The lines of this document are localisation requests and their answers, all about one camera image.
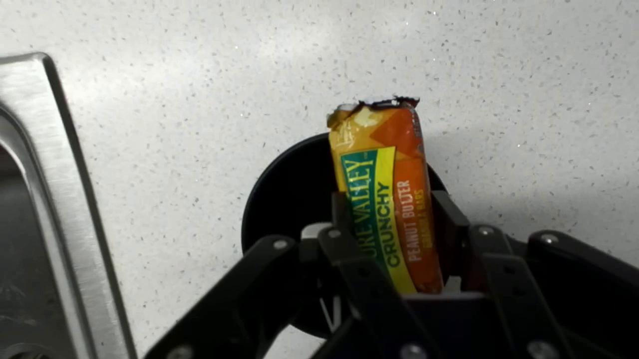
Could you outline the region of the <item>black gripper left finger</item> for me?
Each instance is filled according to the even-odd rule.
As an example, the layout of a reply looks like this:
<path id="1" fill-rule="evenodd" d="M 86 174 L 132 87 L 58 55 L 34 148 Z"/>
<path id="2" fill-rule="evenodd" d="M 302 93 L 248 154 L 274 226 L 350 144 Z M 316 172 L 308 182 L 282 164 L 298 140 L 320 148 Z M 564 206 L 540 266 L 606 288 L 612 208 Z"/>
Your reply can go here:
<path id="1" fill-rule="evenodd" d="M 262 238 L 144 359 L 264 359 L 288 326 L 320 302 L 336 312 L 312 359 L 400 359 L 414 316 L 350 234 L 348 202 L 332 198 L 332 222 L 316 240 Z"/>

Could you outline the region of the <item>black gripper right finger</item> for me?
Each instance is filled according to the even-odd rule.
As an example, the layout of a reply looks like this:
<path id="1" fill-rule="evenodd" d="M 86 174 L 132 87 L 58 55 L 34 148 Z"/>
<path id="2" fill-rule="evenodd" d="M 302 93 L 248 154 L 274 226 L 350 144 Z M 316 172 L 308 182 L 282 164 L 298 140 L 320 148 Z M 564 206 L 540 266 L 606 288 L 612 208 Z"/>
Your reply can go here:
<path id="1" fill-rule="evenodd" d="M 518 242 L 472 224 L 446 190 L 434 210 L 444 278 L 484 320 L 470 340 L 490 358 L 639 359 L 638 268 L 564 232 Z"/>

